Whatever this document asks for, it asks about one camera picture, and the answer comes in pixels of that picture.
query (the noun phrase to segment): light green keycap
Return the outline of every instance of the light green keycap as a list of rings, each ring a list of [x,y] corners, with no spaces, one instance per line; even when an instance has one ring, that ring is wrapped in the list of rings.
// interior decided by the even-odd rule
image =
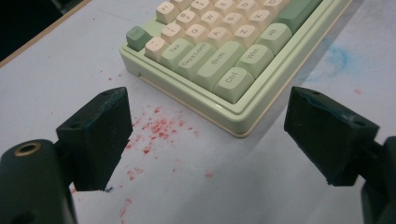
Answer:
[[[247,70],[233,67],[220,79],[213,93],[231,104],[235,104],[253,82],[254,78]]]
[[[289,27],[283,23],[272,23],[257,39],[256,44],[268,47],[277,55],[291,39]]]
[[[180,60],[194,47],[189,41],[179,38],[171,44],[160,59],[160,64],[175,71]]]
[[[274,59],[274,54],[264,45],[252,45],[236,63],[257,78]]]
[[[176,73],[188,80],[198,71],[198,69],[207,61],[207,59],[216,52],[210,44],[205,42],[198,44],[193,48],[178,64]]]
[[[296,33],[322,0],[293,0],[278,15],[275,22],[289,26]]]
[[[143,49],[151,38],[152,36],[140,26],[135,26],[126,33],[128,47],[136,51]]]
[[[235,65],[244,52],[245,49],[238,42],[226,42],[204,63],[192,81],[208,91],[213,91],[216,83]]]

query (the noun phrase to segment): table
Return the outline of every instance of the table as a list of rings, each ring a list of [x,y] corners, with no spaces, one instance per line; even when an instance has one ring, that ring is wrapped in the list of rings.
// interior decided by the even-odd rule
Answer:
[[[129,92],[134,132],[107,191],[77,192],[90,223],[362,223],[359,178],[328,186],[283,130],[290,87],[396,134],[396,2],[355,0],[253,133],[237,139],[129,74],[119,47],[160,0],[91,0],[0,70],[0,152],[55,129],[96,94]],[[163,135],[150,127],[159,124]]]

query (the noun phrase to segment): green keyboard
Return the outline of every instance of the green keyboard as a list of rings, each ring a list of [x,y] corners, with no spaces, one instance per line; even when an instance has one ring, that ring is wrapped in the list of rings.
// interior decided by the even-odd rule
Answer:
[[[170,0],[120,54],[130,73],[245,137],[350,2]]]

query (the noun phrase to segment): keyboard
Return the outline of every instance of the keyboard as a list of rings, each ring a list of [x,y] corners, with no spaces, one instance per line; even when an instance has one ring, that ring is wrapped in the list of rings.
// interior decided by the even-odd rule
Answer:
[[[261,120],[351,0],[170,0],[120,47],[128,72],[236,137]]]

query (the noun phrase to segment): table surface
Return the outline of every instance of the table surface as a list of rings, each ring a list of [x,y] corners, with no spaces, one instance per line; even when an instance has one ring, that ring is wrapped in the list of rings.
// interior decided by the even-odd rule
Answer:
[[[362,223],[361,186],[328,186],[283,130],[290,87],[332,97],[396,134],[396,1],[355,0],[253,133],[237,139],[129,74],[119,47],[160,0],[92,0],[0,68],[0,152],[125,86],[134,132],[105,191],[76,192],[89,223]],[[164,135],[150,129],[159,124]]]

